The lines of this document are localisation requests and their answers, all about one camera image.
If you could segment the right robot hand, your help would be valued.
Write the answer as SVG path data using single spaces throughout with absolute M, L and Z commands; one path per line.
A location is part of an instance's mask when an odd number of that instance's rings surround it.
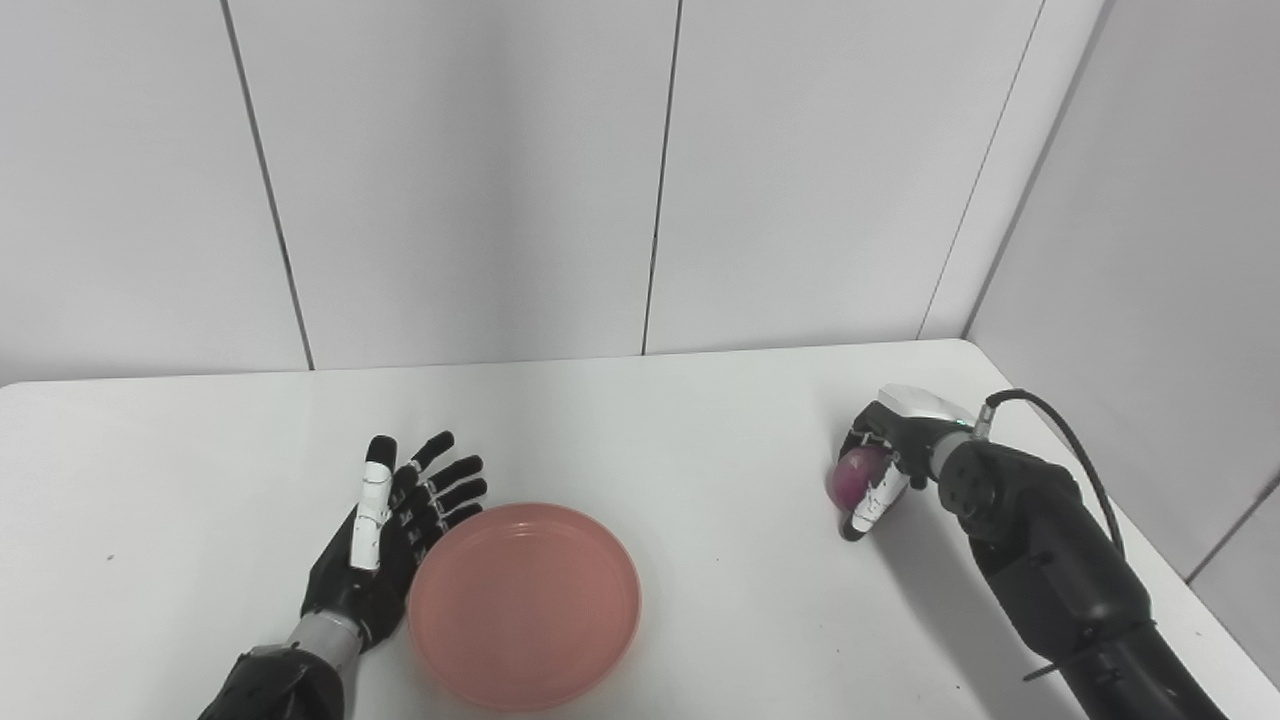
M 975 416 L 933 392 L 882 386 L 855 418 L 826 483 L 840 510 L 838 533 L 865 537 L 906 488 L 923 489 L 954 447 L 972 438 Z

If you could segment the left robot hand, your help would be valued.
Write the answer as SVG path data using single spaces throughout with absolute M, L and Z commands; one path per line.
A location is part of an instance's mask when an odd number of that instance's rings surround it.
M 453 433 L 443 430 L 399 465 L 394 438 L 370 439 L 360 497 L 308 573 L 303 618 L 343 619 L 357 630 L 364 652 L 396 632 L 424 559 L 483 510 L 488 484 L 477 455 L 429 469 L 453 447 Z

